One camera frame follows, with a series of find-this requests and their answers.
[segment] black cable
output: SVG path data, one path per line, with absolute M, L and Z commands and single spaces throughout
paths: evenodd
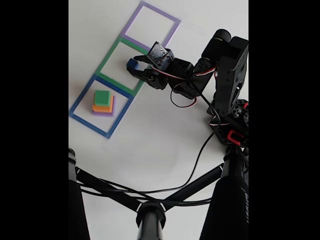
M 194 97 L 193 103 L 191 103 L 191 104 L 188 105 L 188 106 L 179 106 L 179 105 L 177 105 L 177 104 L 174 103 L 174 101 L 172 100 L 172 93 L 173 93 L 174 89 L 175 89 L 178 85 L 176 85 L 175 87 L 173 87 L 172 90 L 171 90 L 171 93 L 170 93 L 170 100 L 171 100 L 172 104 L 175 105 L 175 106 L 178 107 L 178 108 L 181 108 L 181 109 L 190 108 L 190 107 L 196 105 L 196 103 L 197 103 L 197 97 L 196 97 L 196 96 Z
M 86 194 L 93 195 L 93 196 L 105 197 L 105 198 L 109 198 L 110 197 L 107 194 L 95 193 L 95 192 L 87 191 L 87 190 L 84 190 L 84 189 L 81 189 L 81 191 L 86 193 Z M 172 200 L 165 200 L 165 199 L 156 199 L 156 198 L 151 198 L 151 197 L 134 197 L 134 196 L 132 198 L 136 199 L 136 200 L 147 200 L 147 201 L 150 201 L 150 202 L 163 203 L 163 204 L 166 204 L 166 205 L 181 206 L 181 207 L 191 207 L 191 206 L 205 205 L 205 204 L 209 204 L 210 200 L 211 200 L 211 198 L 208 198 L 208 199 L 199 200 L 199 201 L 172 201 Z
M 80 186 L 80 187 L 84 187 L 84 188 L 89 188 L 89 189 L 98 189 L 99 191 L 106 191 L 106 192 L 115 192 L 115 193 L 131 193 L 131 194 L 138 194 L 134 191 L 130 191 L 130 190 L 125 190 L 125 189 L 110 189 L 108 187 L 105 187 L 105 186 L 96 186 L 96 185 L 88 185 L 88 184 L 83 184 L 83 183 L 79 183 L 77 182 L 77 184 Z
M 144 194 L 143 192 L 139 192 L 137 190 L 134 190 L 132 188 L 129 188 L 127 186 L 123 186 L 121 184 L 118 184 L 118 183 L 115 183 L 115 182 L 112 182 L 112 181 L 108 181 L 108 180 L 104 180 L 104 179 L 101 179 L 99 178 L 101 181 L 107 183 L 107 184 L 110 184 L 110 185 L 114 185 L 114 186 L 117 186 L 119 188 L 122 188 L 122 189 L 126 189 L 126 190 L 121 190 L 121 189 L 106 189 L 105 187 L 101 187 L 101 186 L 90 186 L 90 185 L 85 185 L 84 187 L 87 187 L 87 188 L 92 188 L 92 189 L 104 189 L 104 191 L 108 191 L 108 192 L 122 192 L 122 193 L 133 193 L 133 194 L 139 194 L 145 198 L 149 198 L 149 199 L 153 199 L 153 197 L 150 197 L 146 194 Z
M 122 190 L 122 189 L 119 189 L 115 192 L 122 192 L 122 193 L 138 193 L 138 194 L 155 194 L 155 193 L 162 193 L 162 192 L 169 192 L 169 191 L 174 191 L 174 190 L 178 190 L 178 189 L 181 189 L 183 187 L 185 187 L 191 180 L 191 178 L 194 176 L 194 173 L 196 171 L 196 168 L 197 168 L 197 165 L 198 165 L 198 162 L 199 162 L 199 159 L 200 159 L 200 156 L 201 156 L 201 153 L 202 151 L 204 150 L 205 146 L 207 145 L 207 143 L 209 142 L 209 140 L 215 135 L 217 131 L 217 128 L 214 129 L 214 131 L 210 134 L 210 136 L 207 138 L 207 140 L 204 142 L 204 144 L 202 145 L 201 149 L 200 149 L 200 152 L 198 154 L 198 157 L 196 158 L 196 161 L 195 161 L 195 164 L 194 164 L 194 167 L 193 167 L 193 170 L 191 172 L 191 175 L 190 177 L 188 178 L 188 180 L 181 186 L 177 186 L 177 187 L 173 187 L 173 188 L 166 188 L 166 189 L 160 189 L 160 190 L 153 190 L 153 191 L 135 191 L 135 192 L 132 192 L 130 190 Z M 105 181 L 106 183 L 109 183 L 111 185 L 115 185 L 117 187 L 120 187 L 120 188 L 123 188 L 123 189 L 128 189 L 127 187 L 125 186 L 121 186 L 119 184 L 114 184 L 113 182 L 110 182 L 110 181 L 107 181 L 107 180 L 104 180 L 104 179 L 101 179 L 100 180 L 102 181 Z
M 201 93 L 201 91 L 197 88 L 197 86 L 194 84 L 194 82 L 192 81 L 191 77 L 188 77 L 188 74 L 186 73 L 186 71 L 178 64 L 176 63 L 174 60 L 172 61 L 173 64 L 175 64 L 180 70 L 181 72 L 183 73 L 183 75 L 185 76 L 185 79 L 194 87 L 194 89 L 198 92 L 198 94 L 200 95 L 200 97 L 206 102 L 206 104 L 208 104 L 208 106 L 211 108 L 211 110 L 214 111 L 214 114 L 216 115 L 217 117 L 217 120 L 218 120 L 218 126 L 216 127 L 219 128 L 220 127 L 220 124 L 221 124 L 221 119 L 220 119 L 220 116 L 217 112 L 217 110 L 211 105 L 211 103 L 206 99 L 206 97 Z

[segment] robotic arm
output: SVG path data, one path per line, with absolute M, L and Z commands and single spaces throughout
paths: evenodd
M 174 93 L 188 99 L 202 96 L 214 75 L 216 92 L 211 105 L 223 121 L 216 135 L 224 145 L 249 147 L 249 103 L 238 99 L 247 72 L 249 42 L 233 37 L 219 29 L 213 35 L 195 66 L 175 58 L 173 52 L 156 42 L 147 55 L 135 56 L 127 63 L 130 74 L 155 89 L 165 89 L 169 84 Z M 150 64 L 144 71 L 136 70 L 138 61 Z M 216 114 L 211 126 L 217 126 Z

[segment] tripod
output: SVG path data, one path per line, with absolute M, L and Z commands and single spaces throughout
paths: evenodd
M 229 146 L 224 163 L 215 167 L 184 188 L 168 196 L 165 201 L 184 201 L 206 186 L 216 183 L 207 212 L 200 240 L 230 239 L 236 233 L 240 239 L 248 238 L 249 231 L 249 187 L 245 182 L 244 169 L 249 156 L 244 159 L 238 146 Z M 103 192 L 101 187 L 116 190 L 115 187 L 76 167 L 75 152 L 69 148 L 69 240 L 90 239 L 86 214 L 77 180 Z M 137 211 L 136 224 L 139 227 L 137 240 L 163 240 L 162 229 L 166 223 L 165 212 L 173 208 L 149 200 L 141 203 L 124 192 L 110 192 L 109 198 L 123 206 Z

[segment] wire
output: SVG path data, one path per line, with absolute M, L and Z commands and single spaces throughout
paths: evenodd
M 170 100 L 171 100 L 171 102 L 173 103 L 173 105 L 175 105 L 175 106 L 178 107 L 178 108 L 181 108 L 181 109 L 191 108 L 191 107 L 193 107 L 194 105 L 196 105 L 196 103 L 197 103 L 197 97 L 196 97 L 196 96 L 194 97 L 194 102 L 193 102 L 192 104 L 188 105 L 188 106 L 179 106 L 179 105 L 175 104 L 174 101 L 172 100 L 172 93 L 173 93 L 174 89 L 175 89 L 176 87 L 180 86 L 181 84 L 183 84 L 183 82 L 175 85 L 175 86 L 172 88 L 171 93 L 170 93 Z
M 196 171 L 196 168 L 197 168 L 197 165 L 198 165 L 198 162 L 199 162 L 199 159 L 200 159 L 200 156 L 201 156 L 201 153 L 202 151 L 204 150 L 205 146 L 207 145 L 207 143 L 209 142 L 209 140 L 215 135 L 217 131 L 217 128 L 214 129 L 214 131 L 210 134 L 210 136 L 206 139 L 206 141 L 204 142 L 204 144 L 202 145 L 201 149 L 200 149 L 200 152 L 196 158 L 196 161 L 195 161 L 195 164 L 194 164 L 194 167 L 192 169 L 192 172 L 191 172 L 191 175 L 190 177 L 188 178 L 188 180 L 182 184 L 181 186 L 177 186 L 177 187 L 173 187 L 173 188 L 166 188 L 166 189 L 160 189 L 160 190 L 153 190 L 153 191 L 135 191 L 132 192 L 130 191 L 129 188 L 125 187 L 125 186 L 122 186 L 120 184 L 114 184 L 113 182 L 110 182 L 110 181 L 107 181 L 107 180 L 104 180 L 104 179 L 101 179 L 102 181 L 105 181 L 106 183 L 108 184 L 111 184 L 111 185 L 115 185 L 117 187 L 120 187 L 120 188 L 123 188 L 123 189 L 129 189 L 129 190 L 122 190 L 122 189 L 119 189 L 117 191 L 114 191 L 114 192 L 122 192 L 122 193 L 136 193 L 136 194 L 155 194 L 155 193 L 162 193 L 162 192 L 170 192 L 170 191 L 174 191 L 174 190 L 179 190 L 183 187 L 185 187 L 191 180 L 191 178 L 194 176 L 195 174 L 195 171 Z
M 211 105 L 211 103 L 206 99 L 206 97 L 197 88 L 197 86 L 192 81 L 191 77 L 188 77 L 186 71 L 178 63 L 176 63 L 175 61 L 172 61 L 172 62 L 173 62 L 173 64 L 175 64 L 181 70 L 181 72 L 184 74 L 186 80 L 194 87 L 194 89 L 198 92 L 198 94 L 206 102 L 206 104 L 208 104 L 209 108 L 214 111 L 214 114 L 217 116 L 217 120 L 218 120 L 218 126 L 216 128 L 219 128 L 220 124 L 221 124 L 221 119 L 220 119 L 220 116 L 219 116 L 217 110 Z
M 207 75 L 207 74 L 210 74 L 210 73 L 214 72 L 215 70 L 216 70 L 216 67 L 211 68 L 211 69 L 209 69 L 209 70 L 207 70 L 207 71 L 205 71 L 205 72 L 196 73 L 195 75 L 196 75 L 197 77 L 199 77 L 199 76 L 205 76 L 205 75 Z
M 186 79 L 184 79 L 184 78 L 182 78 L 182 77 L 174 76 L 174 75 L 171 75 L 171 74 L 166 73 L 166 72 L 164 72 L 164 71 L 161 71 L 161 70 L 155 68 L 154 66 L 151 66 L 151 68 L 152 68 L 153 70 L 155 70 L 156 72 L 161 73 L 161 74 L 163 74 L 163 75 L 166 75 L 166 76 L 168 76 L 168 77 L 170 77 L 170 78 L 180 79 L 180 80 L 186 80 Z
M 216 117 L 217 117 L 217 116 L 213 116 L 213 118 L 209 121 L 209 125 L 210 125 L 210 126 L 213 126 L 213 127 L 218 126 L 218 124 L 212 124 L 212 123 L 210 123 L 210 122 L 211 122 L 212 120 L 214 120 Z M 228 122 L 228 123 L 221 123 L 220 126 L 226 126 L 226 125 L 229 125 L 229 124 L 230 124 L 230 122 Z
M 85 185 L 84 187 L 87 187 L 87 188 L 93 188 L 93 189 L 104 189 L 104 191 L 108 191 L 108 192 L 123 192 L 123 193 L 133 193 L 133 194 L 139 194 L 145 198 L 149 198 L 149 199 L 154 199 L 153 197 L 150 197 L 148 195 L 146 195 L 145 193 L 143 192 L 140 192 L 140 191 L 137 191 L 137 190 L 134 190 L 132 188 L 129 188 L 127 186 L 123 186 L 121 184 L 118 184 L 118 183 L 115 183 L 115 182 L 112 182 L 112 181 L 108 181 L 108 180 L 104 180 L 104 179 L 101 179 L 101 181 L 107 183 L 107 184 L 110 184 L 110 185 L 114 185 L 114 186 L 117 186 L 119 188 L 122 188 L 122 189 L 126 189 L 126 190 L 122 190 L 122 189 L 106 189 L 105 187 L 101 187 L 101 186 L 90 186 L 90 185 Z
M 98 197 L 105 197 L 105 198 L 109 198 L 110 196 L 107 194 L 100 194 L 100 193 L 96 193 L 96 192 L 92 192 L 92 191 L 87 191 L 84 189 L 81 189 L 81 191 L 83 193 L 86 194 L 90 194 L 93 196 L 98 196 Z M 205 204 L 209 204 L 211 201 L 211 198 L 205 199 L 205 200 L 199 200 L 199 201 L 172 201 L 172 200 L 165 200 L 165 199 L 156 199 L 156 198 L 152 198 L 152 197 L 132 197 L 136 200 L 148 200 L 151 202 L 155 202 L 155 203 L 163 203 L 166 205 L 173 205 L 173 206 L 181 206 L 181 207 L 191 207 L 191 206 L 200 206 L 200 205 L 205 205 Z

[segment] orange block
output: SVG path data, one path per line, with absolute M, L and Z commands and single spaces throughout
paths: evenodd
M 95 112 L 100 112 L 100 113 L 112 113 L 112 107 L 114 105 L 114 98 L 115 96 L 111 96 L 111 101 L 110 101 L 110 106 L 97 106 L 93 102 L 92 110 Z

